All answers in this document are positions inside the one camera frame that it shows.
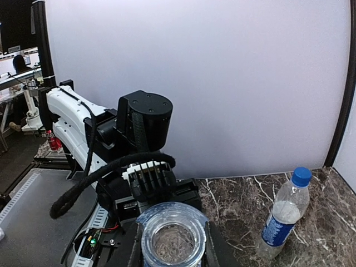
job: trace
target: water bottle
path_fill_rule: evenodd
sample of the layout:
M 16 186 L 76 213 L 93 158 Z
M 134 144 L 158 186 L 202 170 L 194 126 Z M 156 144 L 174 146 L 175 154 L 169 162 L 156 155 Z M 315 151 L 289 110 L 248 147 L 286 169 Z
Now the water bottle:
M 271 260 L 281 252 L 287 237 L 309 205 L 308 185 L 311 178 L 310 170 L 298 167 L 291 180 L 278 191 L 257 246 L 260 257 Z

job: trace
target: white backdrop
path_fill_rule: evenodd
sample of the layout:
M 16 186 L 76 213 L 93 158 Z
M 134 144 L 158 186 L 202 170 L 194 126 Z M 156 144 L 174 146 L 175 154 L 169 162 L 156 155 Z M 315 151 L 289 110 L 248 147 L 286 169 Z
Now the white backdrop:
M 356 96 L 334 168 L 356 192 Z
M 57 82 L 117 107 L 174 104 L 179 177 L 323 165 L 348 67 L 349 0 L 47 0 Z

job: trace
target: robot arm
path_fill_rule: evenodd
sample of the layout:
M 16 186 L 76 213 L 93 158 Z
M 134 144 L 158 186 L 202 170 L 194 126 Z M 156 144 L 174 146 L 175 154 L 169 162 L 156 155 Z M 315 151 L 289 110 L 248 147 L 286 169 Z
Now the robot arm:
M 93 151 L 91 174 L 53 204 L 51 216 L 65 214 L 84 188 L 98 181 L 99 204 L 123 229 L 127 225 L 121 249 L 112 253 L 107 267 L 142 266 L 142 225 L 133 219 L 151 206 L 172 201 L 201 210 L 195 180 L 177 181 L 172 171 L 175 160 L 159 152 L 172 113 L 172 103 L 165 97 L 137 91 L 121 97 L 117 110 L 109 110 L 63 85 L 40 89 L 39 112 L 46 130 L 54 132 L 83 169 L 89 150 Z M 93 132 L 95 141 L 89 149 Z M 202 266 L 240 266 L 214 223 L 207 222 L 204 230 Z
M 72 157 L 85 168 L 88 144 L 84 120 L 90 118 L 90 113 L 82 102 L 90 107 L 92 113 L 99 117 L 105 114 L 105 108 L 97 106 L 75 93 L 70 86 L 53 88 L 47 92 L 48 109 L 52 114 L 59 116 L 53 121 L 53 133 L 69 149 Z M 90 173 L 106 165 L 103 159 L 93 153 Z

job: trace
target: gray mat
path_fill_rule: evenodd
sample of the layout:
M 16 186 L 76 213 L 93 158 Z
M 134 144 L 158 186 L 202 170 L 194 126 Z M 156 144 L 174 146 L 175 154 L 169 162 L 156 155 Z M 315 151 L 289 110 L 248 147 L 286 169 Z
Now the gray mat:
M 28 182 L 19 191 L 27 188 L 25 192 L 20 198 L 14 196 L 13 201 L 17 199 L 17 202 L 10 210 L 7 206 L 0 213 L 0 228 L 6 235 L 0 241 L 1 267 L 62 266 L 63 252 L 96 198 L 93 188 L 89 187 L 66 215 L 52 220 L 51 205 L 75 183 L 66 180 L 69 173 L 33 169 L 25 177 Z
M 0 192 L 4 193 L 33 161 L 45 138 L 14 132 L 6 137 L 9 151 L 0 155 Z

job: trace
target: clear plastic container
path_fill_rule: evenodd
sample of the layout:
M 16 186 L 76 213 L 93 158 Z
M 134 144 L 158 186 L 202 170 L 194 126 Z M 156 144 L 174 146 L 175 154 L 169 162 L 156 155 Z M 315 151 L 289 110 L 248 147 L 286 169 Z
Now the clear plastic container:
M 257 245 L 257 253 L 262 258 L 275 258 L 282 251 L 295 224 L 303 217 L 309 205 L 308 185 L 311 178 L 310 170 L 296 168 L 291 180 L 278 191 Z
M 207 217 L 179 202 L 151 207 L 136 220 L 144 226 L 145 267 L 199 267 L 205 252 Z

